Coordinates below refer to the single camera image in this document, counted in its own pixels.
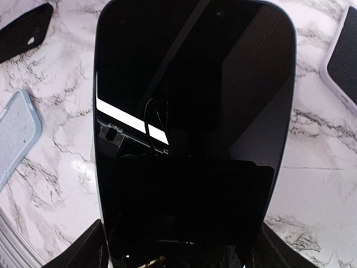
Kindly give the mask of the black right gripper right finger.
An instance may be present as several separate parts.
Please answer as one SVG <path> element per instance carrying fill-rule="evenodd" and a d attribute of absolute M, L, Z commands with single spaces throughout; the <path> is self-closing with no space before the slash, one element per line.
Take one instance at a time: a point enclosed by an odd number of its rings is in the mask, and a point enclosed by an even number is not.
<path fill-rule="evenodd" d="M 248 267 L 307 267 L 307 260 L 263 223 L 251 249 Z"/>

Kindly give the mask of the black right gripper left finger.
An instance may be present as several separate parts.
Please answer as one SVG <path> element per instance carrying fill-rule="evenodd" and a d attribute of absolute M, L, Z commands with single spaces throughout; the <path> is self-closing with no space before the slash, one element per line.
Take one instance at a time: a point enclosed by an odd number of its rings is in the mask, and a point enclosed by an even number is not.
<path fill-rule="evenodd" d="M 46 264 L 46 268 L 107 268 L 108 247 L 103 224 L 97 219 L 62 254 Z"/>

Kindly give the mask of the black smartphone dark edge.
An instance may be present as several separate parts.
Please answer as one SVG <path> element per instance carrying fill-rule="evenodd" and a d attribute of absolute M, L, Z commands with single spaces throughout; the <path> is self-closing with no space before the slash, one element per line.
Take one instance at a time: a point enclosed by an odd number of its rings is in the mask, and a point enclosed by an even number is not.
<path fill-rule="evenodd" d="M 296 32 L 270 1 L 110 1 L 94 146 L 114 267 L 242 267 L 278 177 Z"/>

